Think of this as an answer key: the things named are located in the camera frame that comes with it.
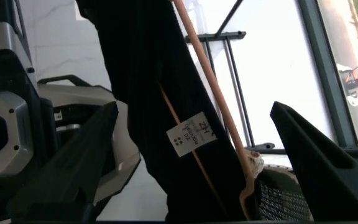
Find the glass pane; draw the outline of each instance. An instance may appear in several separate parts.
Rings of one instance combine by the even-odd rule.
[[[358,140],[358,0],[318,0]]]

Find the white label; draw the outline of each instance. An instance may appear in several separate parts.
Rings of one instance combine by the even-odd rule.
[[[217,140],[204,112],[194,115],[167,131],[168,138],[179,157]]]
[[[55,113],[55,121],[60,121],[63,119],[62,112]]]

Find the road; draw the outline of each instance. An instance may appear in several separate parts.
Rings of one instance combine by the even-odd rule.
[[[340,13],[338,13],[338,10],[336,10],[331,1],[319,1],[319,6],[336,63],[351,68],[358,66],[357,58],[353,52],[352,43],[347,33],[345,20]],[[354,107],[348,104],[348,107],[358,138],[358,106]]]

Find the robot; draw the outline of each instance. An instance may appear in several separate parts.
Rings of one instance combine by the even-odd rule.
[[[112,103],[116,100],[109,90],[74,75],[57,79],[76,86],[48,84],[53,79],[37,83],[19,0],[0,0],[0,220],[6,218],[8,201],[49,161],[67,156],[62,148],[71,147],[73,137],[104,105],[111,105],[116,116],[111,118],[114,134],[106,137],[110,144],[94,205],[105,205],[118,194],[140,162],[127,133],[126,105]]]

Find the black metal rack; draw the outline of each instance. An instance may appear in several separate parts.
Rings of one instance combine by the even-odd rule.
[[[224,45],[227,47],[229,54],[227,57],[230,60],[232,67],[231,79],[234,84],[239,111],[242,115],[241,120],[243,130],[246,134],[246,139],[249,141],[249,146],[247,148],[261,154],[285,155],[286,152],[284,149],[273,149],[271,146],[272,144],[265,143],[261,145],[255,145],[247,107],[239,80],[239,74],[231,47],[231,41],[243,39],[246,36],[246,32],[223,32],[242,2],[243,0],[237,0],[235,2],[232,9],[229,11],[229,14],[223,20],[223,23],[220,25],[218,31],[215,34],[201,34],[198,37],[201,43],[203,43],[205,46],[213,72],[215,72],[215,67],[209,43],[214,41],[223,41]],[[351,122],[350,112],[347,108],[343,92],[341,91],[341,87],[336,79],[337,69],[335,66],[333,53],[329,46],[329,40],[327,34],[325,33],[318,3],[315,0],[297,0],[297,2],[301,12],[301,17],[303,19],[305,31],[308,36],[308,41],[310,42],[311,51],[321,85],[323,87],[324,97],[327,101],[337,143],[339,147],[343,148],[348,154],[358,160],[358,142],[356,133]],[[190,43],[188,37],[185,37],[185,40],[187,43]]]

